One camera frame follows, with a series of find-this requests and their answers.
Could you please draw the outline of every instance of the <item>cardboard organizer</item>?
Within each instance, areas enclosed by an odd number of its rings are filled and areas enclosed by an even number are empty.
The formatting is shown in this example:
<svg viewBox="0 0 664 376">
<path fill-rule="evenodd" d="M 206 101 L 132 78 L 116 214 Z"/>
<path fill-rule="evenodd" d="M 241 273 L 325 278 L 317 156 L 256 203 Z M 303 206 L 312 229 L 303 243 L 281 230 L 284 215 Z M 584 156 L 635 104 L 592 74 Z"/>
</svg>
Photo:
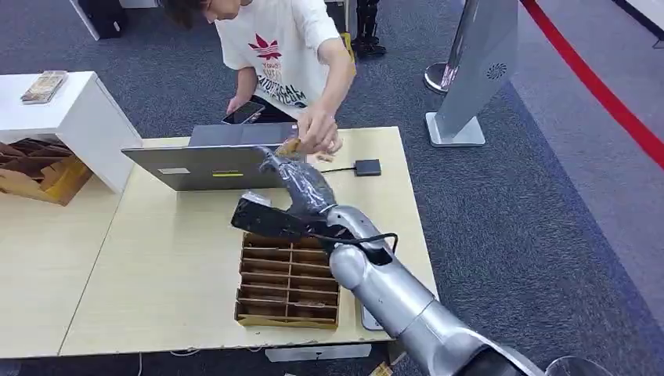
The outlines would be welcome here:
<svg viewBox="0 0 664 376">
<path fill-rule="evenodd" d="M 92 171 L 58 141 L 0 143 L 0 193 L 65 206 L 91 176 Z"/>
<path fill-rule="evenodd" d="M 338 326 L 339 283 L 316 239 L 297 243 L 246 233 L 235 320 L 244 326 Z"/>
</svg>

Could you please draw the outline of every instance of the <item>cable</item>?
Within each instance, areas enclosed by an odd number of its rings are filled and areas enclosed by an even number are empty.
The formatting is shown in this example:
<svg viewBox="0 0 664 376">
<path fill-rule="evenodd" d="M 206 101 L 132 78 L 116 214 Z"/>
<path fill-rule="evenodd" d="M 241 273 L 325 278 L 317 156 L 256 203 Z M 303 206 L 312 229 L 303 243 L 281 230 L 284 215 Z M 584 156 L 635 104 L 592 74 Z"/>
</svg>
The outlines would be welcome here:
<svg viewBox="0 0 664 376">
<path fill-rule="evenodd" d="M 382 233 L 381 235 L 376 235 L 375 237 L 365 237 L 363 239 L 341 239 L 339 237 L 326 237 L 324 235 L 319 235 L 317 233 L 307 233 L 310 237 L 315 237 L 316 239 L 330 241 L 334 243 L 341 244 L 361 244 L 361 243 L 370 243 L 376 240 L 383 240 L 386 237 L 393 237 L 395 242 L 392 245 L 392 253 L 396 253 L 396 245 L 399 243 L 399 235 L 396 233 Z"/>
<path fill-rule="evenodd" d="M 200 351 L 200 349 L 195 349 L 195 350 L 188 350 L 188 352 L 185 352 L 185 353 L 180 353 L 180 352 L 175 352 L 175 351 L 169 351 L 169 353 L 171 353 L 171 355 L 173 355 L 173 356 L 179 356 L 179 357 L 183 358 L 185 356 L 192 356 L 193 354 L 198 353 L 199 351 Z"/>
<path fill-rule="evenodd" d="M 320 173 L 327 174 L 328 172 L 339 172 L 339 171 L 355 171 L 355 167 L 333 168 L 331 170 L 322 170 Z"/>
<path fill-rule="evenodd" d="M 143 353 L 139 352 L 139 374 L 138 376 L 141 376 L 143 373 Z"/>
</svg>

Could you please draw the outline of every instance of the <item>black cable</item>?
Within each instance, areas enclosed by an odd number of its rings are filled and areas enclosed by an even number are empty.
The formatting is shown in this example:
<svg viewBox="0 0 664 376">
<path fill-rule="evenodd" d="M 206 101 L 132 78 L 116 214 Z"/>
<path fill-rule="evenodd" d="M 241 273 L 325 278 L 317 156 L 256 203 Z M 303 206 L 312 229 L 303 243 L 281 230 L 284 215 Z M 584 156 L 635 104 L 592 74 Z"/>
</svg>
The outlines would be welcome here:
<svg viewBox="0 0 664 376">
<path fill-rule="evenodd" d="M 354 171 L 354 167 L 344 167 L 344 168 L 333 168 L 331 170 L 322 170 L 321 174 L 327 174 L 328 172 L 339 172 L 339 171 Z"/>
<path fill-rule="evenodd" d="M 364 239 L 341 239 L 339 237 L 326 237 L 324 235 L 319 235 L 317 233 L 308 233 L 307 235 L 309 235 L 310 237 L 315 237 L 316 239 L 331 241 L 334 243 L 341 243 L 341 244 L 370 243 L 376 240 L 383 240 L 386 237 L 393 237 L 395 243 L 392 245 L 392 253 L 396 253 L 396 245 L 399 243 L 399 235 L 397 235 L 396 233 L 382 233 L 380 235 L 376 235 L 375 237 L 365 237 Z"/>
</svg>

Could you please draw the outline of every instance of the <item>book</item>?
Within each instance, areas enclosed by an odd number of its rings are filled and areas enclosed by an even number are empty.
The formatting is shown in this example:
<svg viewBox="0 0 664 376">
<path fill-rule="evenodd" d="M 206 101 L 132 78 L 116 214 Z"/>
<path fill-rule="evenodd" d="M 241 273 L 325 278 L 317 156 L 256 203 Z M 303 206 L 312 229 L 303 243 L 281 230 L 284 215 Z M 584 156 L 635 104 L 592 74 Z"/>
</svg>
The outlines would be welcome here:
<svg viewBox="0 0 664 376">
<path fill-rule="evenodd" d="M 30 88 L 21 96 L 23 104 L 43 104 L 51 101 L 60 86 L 62 86 L 67 72 L 65 70 L 45 70 Z"/>
</svg>

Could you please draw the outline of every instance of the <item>laptop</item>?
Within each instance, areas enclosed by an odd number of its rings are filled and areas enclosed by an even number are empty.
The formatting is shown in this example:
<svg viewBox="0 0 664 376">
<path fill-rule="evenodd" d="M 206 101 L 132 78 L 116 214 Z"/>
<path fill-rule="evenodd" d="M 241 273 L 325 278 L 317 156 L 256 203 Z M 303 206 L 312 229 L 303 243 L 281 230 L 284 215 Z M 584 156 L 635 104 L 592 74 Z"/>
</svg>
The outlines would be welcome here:
<svg viewBox="0 0 664 376">
<path fill-rule="evenodd" d="M 200 125 L 188 146 L 123 149 L 122 153 L 178 192 L 249 190 L 283 186 L 275 172 L 258 168 L 265 155 L 297 133 L 293 123 Z"/>
</svg>

